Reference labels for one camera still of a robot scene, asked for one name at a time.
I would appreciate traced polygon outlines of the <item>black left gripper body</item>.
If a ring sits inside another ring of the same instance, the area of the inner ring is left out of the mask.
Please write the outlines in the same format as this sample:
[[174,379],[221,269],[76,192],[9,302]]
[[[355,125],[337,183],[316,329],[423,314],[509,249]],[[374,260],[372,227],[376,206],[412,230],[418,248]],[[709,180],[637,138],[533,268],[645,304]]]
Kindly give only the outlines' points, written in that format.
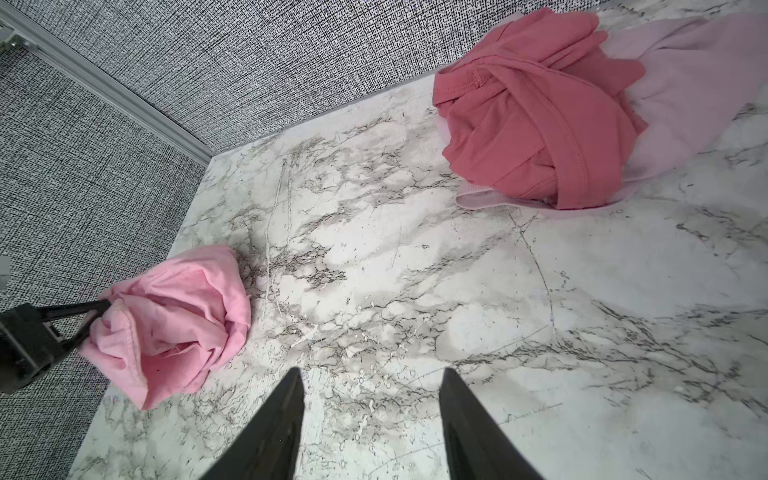
[[1,313],[1,393],[13,394],[60,359],[48,309],[22,304]]

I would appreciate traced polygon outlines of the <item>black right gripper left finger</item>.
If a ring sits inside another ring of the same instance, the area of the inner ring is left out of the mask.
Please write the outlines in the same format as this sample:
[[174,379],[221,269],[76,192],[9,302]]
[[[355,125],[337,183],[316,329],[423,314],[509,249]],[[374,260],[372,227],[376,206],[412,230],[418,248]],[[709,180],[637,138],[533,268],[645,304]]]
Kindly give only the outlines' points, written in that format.
[[292,480],[305,411],[301,371],[287,371],[203,480]]

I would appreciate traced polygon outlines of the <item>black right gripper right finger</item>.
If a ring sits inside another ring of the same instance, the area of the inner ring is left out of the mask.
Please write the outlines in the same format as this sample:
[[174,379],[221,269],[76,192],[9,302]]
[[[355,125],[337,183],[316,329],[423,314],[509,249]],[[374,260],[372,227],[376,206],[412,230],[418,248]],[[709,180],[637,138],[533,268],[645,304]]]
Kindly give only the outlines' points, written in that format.
[[456,370],[444,370],[439,390],[449,478],[542,480]]

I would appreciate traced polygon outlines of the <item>bright pink cloth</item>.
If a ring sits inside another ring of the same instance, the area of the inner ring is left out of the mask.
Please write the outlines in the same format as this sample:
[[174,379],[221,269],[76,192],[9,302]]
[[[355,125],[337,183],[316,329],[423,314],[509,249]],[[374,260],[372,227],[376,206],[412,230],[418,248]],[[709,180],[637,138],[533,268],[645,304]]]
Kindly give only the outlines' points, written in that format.
[[235,252],[187,250],[103,295],[109,308],[80,354],[140,410],[200,390],[245,345],[252,325]]

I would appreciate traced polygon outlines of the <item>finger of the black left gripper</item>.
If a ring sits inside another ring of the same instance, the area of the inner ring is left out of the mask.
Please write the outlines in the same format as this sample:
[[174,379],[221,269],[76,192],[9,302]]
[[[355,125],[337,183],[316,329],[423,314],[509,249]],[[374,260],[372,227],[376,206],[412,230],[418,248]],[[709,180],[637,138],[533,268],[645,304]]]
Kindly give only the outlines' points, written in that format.
[[[37,350],[41,354],[68,354],[79,347],[89,336],[90,326],[99,319],[111,306],[108,300],[97,300],[78,304],[39,307],[40,328]],[[78,330],[66,337],[61,334],[54,323],[62,319],[82,316],[82,324]]]

